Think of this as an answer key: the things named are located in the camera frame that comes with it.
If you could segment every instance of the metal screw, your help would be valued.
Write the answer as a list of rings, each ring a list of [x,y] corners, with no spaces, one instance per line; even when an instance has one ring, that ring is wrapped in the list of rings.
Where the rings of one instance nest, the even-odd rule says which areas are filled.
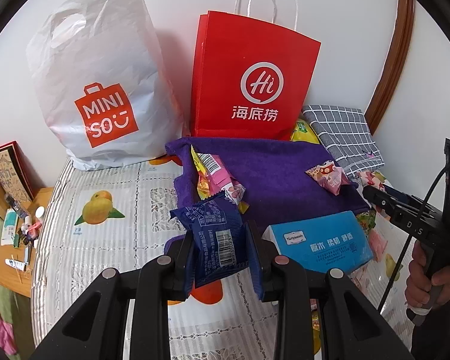
[[[290,260],[287,256],[279,254],[277,257],[275,257],[275,262],[281,266],[285,266],[290,262]]]
[[[157,259],[157,263],[158,263],[159,265],[161,265],[161,266],[165,266],[165,265],[167,265],[167,264],[169,264],[169,263],[171,263],[171,262],[172,262],[171,257],[170,257],[170,256],[167,256],[166,254],[164,254],[163,256],[160,256],[160,257]]]
[[[344,273],[341,269],[338,268],[332,268],[330,269],[330,276],[334,279],[341,279],[344,276]]]
[[[102,276],[105,279],[111,279],[111,278],[113,278],[113,276],[115,276],[115,274],[116,274],[116,271],[113,268],[107,268],[102,272]]]

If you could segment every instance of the blue tissue box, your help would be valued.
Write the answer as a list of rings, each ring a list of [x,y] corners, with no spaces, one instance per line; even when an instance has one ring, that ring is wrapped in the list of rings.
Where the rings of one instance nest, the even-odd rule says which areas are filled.
[[[349,274],[373,258],[365,233],[351,211],[271,225],[262,238],[272,241],[280,254],[304,268],[323,273],[340,268]]]

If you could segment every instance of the white plastic bag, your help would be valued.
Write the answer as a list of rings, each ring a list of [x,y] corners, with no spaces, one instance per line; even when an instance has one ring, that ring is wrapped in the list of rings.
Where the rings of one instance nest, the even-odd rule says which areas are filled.
[[[67,0],[27,47],[47,126],[75,168],[165,154],[183,115],[144,0]]]

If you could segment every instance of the wooden shelf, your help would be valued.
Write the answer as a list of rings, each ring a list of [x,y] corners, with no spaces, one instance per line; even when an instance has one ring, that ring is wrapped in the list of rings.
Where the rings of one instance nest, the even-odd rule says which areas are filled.
[[[24,205],[25,209],[33,214],[37,207],[47,207],[52,192],[53,188],[42,188],[31,203]],[[22,223],[23,221],[19,220],[17,228],[20,228]],[[12,256],[18,261],[24,261],[25,245],[21,242],[18,248],[13,247],[13,245],[0,245],[0,285],[30,298],[32,291],[32,270],[35,264],[35,248],[31,248],[30,264],[25,268],[25,271],[18,271],[22,282],[20,282],[15,268],[5,264],[5,259],[10,259]]]

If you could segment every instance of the gray plaid cloth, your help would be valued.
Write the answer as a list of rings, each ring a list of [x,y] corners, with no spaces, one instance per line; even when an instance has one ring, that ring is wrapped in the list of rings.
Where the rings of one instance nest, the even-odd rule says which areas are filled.
[[[385,165],[361,110],[305,105],[302,114],[347,176],[363,170],[374,171]]]

